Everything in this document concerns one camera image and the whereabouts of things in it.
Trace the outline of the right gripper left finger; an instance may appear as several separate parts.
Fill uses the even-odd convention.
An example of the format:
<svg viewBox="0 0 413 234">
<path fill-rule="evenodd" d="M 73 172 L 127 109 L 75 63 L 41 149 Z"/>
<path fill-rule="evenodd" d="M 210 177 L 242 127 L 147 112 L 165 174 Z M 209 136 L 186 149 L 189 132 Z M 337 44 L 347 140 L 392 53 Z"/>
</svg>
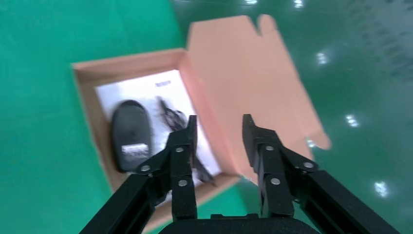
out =
<svg viewBox="0 0 413 234">
<path fill-rule="evenodd" d="M 169 134 L 165 148 L 139 166 L 81 230 L 82 234 L 140 234 L 168 192 L 173 222 L 161 233 L 181 234 L 179 221 L 197 219 L 192 161 L 197 147 L 197 117 Z"/>
</svg>

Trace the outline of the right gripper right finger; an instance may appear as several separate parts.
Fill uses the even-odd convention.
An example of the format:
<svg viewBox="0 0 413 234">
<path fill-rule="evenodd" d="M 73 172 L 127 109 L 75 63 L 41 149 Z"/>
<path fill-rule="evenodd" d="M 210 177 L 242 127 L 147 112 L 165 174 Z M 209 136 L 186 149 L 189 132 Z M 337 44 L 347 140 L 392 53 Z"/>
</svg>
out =
<svg viewBox="0 0 413 234">
<path fill-rule="evenodd" d="M 274 130 L 243 115 L 243 143 L 258 177 L 261 214 L 300 233 L 395 234 L 396 229 L 317 163 L 285 147 Z"/>
</svg>

